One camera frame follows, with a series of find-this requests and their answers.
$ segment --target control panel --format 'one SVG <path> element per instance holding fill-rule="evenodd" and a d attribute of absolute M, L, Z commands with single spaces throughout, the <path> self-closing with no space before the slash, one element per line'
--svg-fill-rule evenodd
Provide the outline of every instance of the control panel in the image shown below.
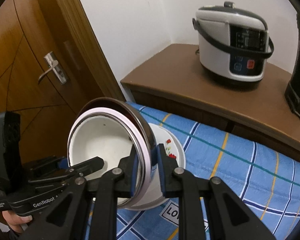
<path fill-rule="evenodd" d="M 265 51 L 266 32 L 230 26 L 230 45 L 236 48 L 252 51 Z M 258 76 L 261 74 L 264 64 L 263 59 L 254 60 L 239 55 L 231 55 L 230 71 L 233 74 L 244 76 Z"/>

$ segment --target door handle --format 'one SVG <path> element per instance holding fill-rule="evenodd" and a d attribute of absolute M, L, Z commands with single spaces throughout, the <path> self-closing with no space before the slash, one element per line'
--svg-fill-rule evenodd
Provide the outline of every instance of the door handle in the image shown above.
<path fill-rule="evenodd" d="M 44 57 L 45 62 L 47 63 L 49 69 L 45 71 L 43 74 L 39 76 L 38 84 L 42 81 L 42 79 L 50 72 L 53 71 L 61 84 L 65 84 L 68 80 L 68 77 L 64 70 L 62 69 L 61 65 L 59 64 L 58 60 L 56 59 L 56 56 L 52 51 L 50 51 L 47 55 Z"/>
<path fill-rule="evenodd" d="M 56 66 L 58 66 L 59 62 L 57 60 L 54 60 L 52 62 L 52 66 L 50 66 L 50 68 L 44 72 L 43 74 L 40 75 L 39 79 L 38 79 L 38 85 L 40 84 L 40 82 L 42 81 L 42 79 L 51 71 L 51 70 L 54 70 L 54 68 Z"/>

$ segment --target screw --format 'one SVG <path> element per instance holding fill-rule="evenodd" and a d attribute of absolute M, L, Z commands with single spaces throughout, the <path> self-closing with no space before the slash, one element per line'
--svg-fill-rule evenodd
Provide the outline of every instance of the screw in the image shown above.
<path fill-rule="evenodd" d="M 181 167 L 177 167 L 174 169 L 174 172 L 178 175 L 183 174 L 185 172 L 185 170 Z"/>
<path fill-rule="evenodd" d="M 112 173 L 113 173 L 114 175 L 119 175 L 119 174 L 121 174 L 121 172 L 122 172 L 122 170 L 121 170 L 120 168 L 114 168 L 114 169 L 112 170 Z"/>
<path fill-rule="evenodd" d="M 221 179 L 220 179 L 219 177 L 212 177 L 212 178 L 211 178 L 211 182 L 212 182 L 213 184 L 218 185 L 218 184 L 221 183 Z"/>
<path fill-rule="evenodd" d="M 74 182 L 75 182 L 77 185 L 81 185 L 81 184 L 84 183 L 84 181 L 85 181 L 85 179 L 84 179 L 83 177 L 79 177 L 79 178 L 76 178 Z"/>

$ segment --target red button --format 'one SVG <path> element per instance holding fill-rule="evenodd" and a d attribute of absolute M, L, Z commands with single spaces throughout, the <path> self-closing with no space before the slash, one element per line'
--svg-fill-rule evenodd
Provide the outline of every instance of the red button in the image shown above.
<path fill-rule="evenodd" d="M 253 59 L 249 59 L 248 63 L 247 63 L 247 69 L 253 69 L 254 68 L 254 60 Z"/>

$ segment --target rice cooker handle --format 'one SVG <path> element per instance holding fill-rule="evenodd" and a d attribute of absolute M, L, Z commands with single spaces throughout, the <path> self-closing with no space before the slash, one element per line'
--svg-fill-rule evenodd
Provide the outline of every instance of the rice cooker handle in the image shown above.
<path fill-rule="evenodd" d="M 248 58 L 253 58 L 253 59 L 267 59 L 270 58 L 274 52 L 274 45 L 269 37 L 269 47 L 271 49 L 270 52 L 262 52 L 262 51 L 251 51 L 248 49 L 241 49 L 237 48 L 234 46 L 229 46 L 224 43 L 221 43 L 220 41 L 217 41 L 215 38 L 210 36 L 200 25 L 198 21 L 196 21 L 194 18 L 192 18 L 192 24 L 195 30 L 198 31 L 202 37 L 206 39 L 207 42 L 209 42 L 212 46 L 216 47 L 217 49 L 222 50 L 223 52 L 232 54 L 232 55 L 237 55 L 237 56 L 242 56 L 242 57 L 248 57 Z"/>

